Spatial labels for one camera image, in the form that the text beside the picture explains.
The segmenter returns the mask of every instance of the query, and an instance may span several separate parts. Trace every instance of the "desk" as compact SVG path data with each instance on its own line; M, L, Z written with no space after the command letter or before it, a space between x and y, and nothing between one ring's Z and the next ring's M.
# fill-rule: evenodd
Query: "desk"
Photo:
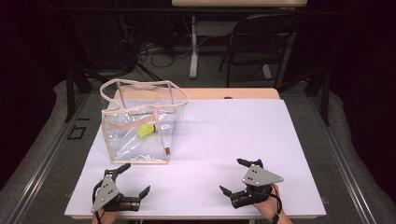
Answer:
M306 0L172 0L174 7L305 7ZM197 49L197 21L192 16L191 39L192 54L190 78L197 78L198 49ZM213 33L219 35L219 26L226 25L227 28L221 29L224 34L229 34L234 26L234 22L221 22L215 25Z
M219 189L219 185L231 191L246 187L241 179L248 169L236 162L238 158L262 159L265 169L284 177L285 181L278 185L290 217L326 215L289 112L275 90L185 91L191 100L185 106L169 163L132 165L117 179L125 196L135 196L151 186L140 210L121 212L119 218L262 218L253 206L234 209ZM234 99L217 100L227 96ZM105 169L118 167L110 163L99 129L65 214L92 218L94 185L103 178Z

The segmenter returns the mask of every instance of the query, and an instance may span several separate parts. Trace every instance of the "chair leg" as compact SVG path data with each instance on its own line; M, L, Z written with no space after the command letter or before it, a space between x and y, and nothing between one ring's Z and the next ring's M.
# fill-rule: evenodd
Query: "chair leg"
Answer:
M271 76L269 64L265 63L265 64L261 65L261 67L259 69L262 70L262 79L264 79L264 80L272 80L273 79Z
M229 58L227 63L227 85L226 85L227 88L230 87L230 74L231 74L231 60Z
M280 57L280 62L278 64L277 67L277 71L276 71L276 77L275 77L275 82L274 82L274 88L277 87L277 82L279 81L279 75L280 75L280 71L282 70L282 66L283 66L283 61L284 61L284 57L285 57L285 51L286 51L286 43L284 44L284 46L282 47L282 54Z
M221 71L222 65L224 64L225 58L227 57L227 53L224 54L223 59L221 60L219 71Z

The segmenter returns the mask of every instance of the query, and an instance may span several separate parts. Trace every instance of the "gray carpet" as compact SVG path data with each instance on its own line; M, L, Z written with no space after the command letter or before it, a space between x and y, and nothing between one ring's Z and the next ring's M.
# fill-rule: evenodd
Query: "gray carpet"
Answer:
M223 70L220 73L217 71L220 60L221 55L219 54L206 55L203 53L199 61L197 79L189 79L190 57L176 57L173 64L165 68L153 66L149 62L149 58L144 65L153 73L163 79L172 80L180 87L224 87L225 71ZM239 70L239 72L235 70L234 78L241 77L244 74L259 76L260 71L257 68ZM131 74L122 78L151 81L146 74L140 73L138 70L134 70ZM54 145L59 148L59 153L54 155L53 164L46 164L50 168L49 172L42 176L45 180L43 184L36 186L36 196L34 195L31 203L26 204L22 209L20 223L90 223L90 221L77 221L64 216L69 195L78 181L85 158L100 124L101 105L98 87L101 83L93 79L90 82L94 86L94 91L86 97L87 102L82 104L78 116L70 124L67 133L64 133L65 138L61 139L62 141L58 145L56 144L57 136L65 129L66 100L64 83L56 87L58 102L51 118L22 161L19 169L0 192L0 207L2 208L0 223L7 223L25 194L25 187L28 186L31 176L35 175L36 169ZM271 87L272 82L235 82L232 86ZM316 99L304 97L299 86L282 93L281 98L286 101L319 193L328 202L325 204L327 216L314 220L296 219L293 222L362 223L345 181L340 175L340 169L334 162L332 145L323 131L321 120L317 116L318 110L312 103ZM361 186L362 194L365 196L376 223L395 223L396 208L394 203L376 185L370 173L354 152L342 110L342 102L333 94L331 96L330 122L332 125L331 131L344 152L350 170ZM75 129L69 137L72 139L67 139L73 127L85 127L85 133L81 139L78 139L81 129Z

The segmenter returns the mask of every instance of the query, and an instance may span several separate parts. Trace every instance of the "black cable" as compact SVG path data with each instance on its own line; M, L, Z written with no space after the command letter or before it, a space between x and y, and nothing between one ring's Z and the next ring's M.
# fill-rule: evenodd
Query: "black cable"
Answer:
M140 56L142 56L142 55L146 56L146 59L149 56L149 51L150 51L148 45L154 45L155 46L155 43L146 44L146 43L143 42L143 43L141 43L140 50L139 50L139 55Z
M141 68L149 77L151 77L154 81L163 81L160 77L157 77L154 73L147 69L147 67L143 66L141 63L136 64L137 67Z
M158 54L160 54L160 53L152 53L152 54L151 54L150 62L151 62L151 64L152 64L154 67L157 67L157 68L169 67L169 66L172 65L172 64L174 63L174 61L175 61L175 53L172 52L172 51L170 51L170 52L169 52L169 55L170 55L170 57L172 58L171 62L170 62L169 64L166 64L166 65L163 65L163 66L156 65L156 64L154 63L154 55L158 55Z
M96 216L96 220L98 220L98 224L102 224L102 222L101 222L101 217L99 217L99 213L96 211L95 212L95 216Z
M106 211L105 211L105 209L104 209L102 215L100 216L100 218L99 218L99 220L98 220L98 224L100 224L99 221L102 220L102 217L105 215L105 212L106 212Z
M54 1L55 5L57 7L60 7L60 3L58 2L58 0ZM75 36L78 38L79 43L81 44L81 46L84 48L85 52L87 53L87 57L91 58L91 60L93 60L95 63L97 63L99 65L99 67L104 70L104 68L99 64L99 62L95 59L95 57L93 56L92 52L90 51L90 48L85 44L80 32L77 30L75 24L70 20L67 19L67 23L69 24L69 27L71 28L71 30L74 32ZM91 68L88 68L86 66L83 66L83 68L79 67L81 70L83 70L83 72L85 73L86 77L90 77L90 78L96 78L96 79L100 79L99 81L105 83L107 78L114 78L114 77L122 77L130 72L132 72L134 70L134 58L129 55L130 57L130 65L128 67L126 67L123 71L120 71L119 73L116 74L112 74L112 75L107 75L107 76L102 76L99 75L98 73L96 73L95 71L91 70Z
M278 192L276 190L276 187L274 185L272 185L272 186L273 186L273 189L276 192L276 195L272 194L272 193L259 193L259 192L255 192L255 193L256 194L260 194L260 195L264 195L264 196L273 197L273 198L276 199L276 213L275 213L275 216L273 217L273 224L276 224L279 221L279 215L282 212L282 201L279 198L279 194L278 194Z
M185 46L182 48L182 50L180 52L176 52L176 56L186 56L190 51L191 51L191 38L189 37L190 41L186 41Z

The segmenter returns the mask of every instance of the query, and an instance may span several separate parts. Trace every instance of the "chair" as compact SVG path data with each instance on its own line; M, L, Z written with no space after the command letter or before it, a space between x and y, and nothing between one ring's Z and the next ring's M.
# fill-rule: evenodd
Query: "chair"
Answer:
M227 67L227 87L230 86L231 65L278 64L276 87L287 41L298 29L298 20L290 14L251 15L239 21L231 33L227 51L221 61Z

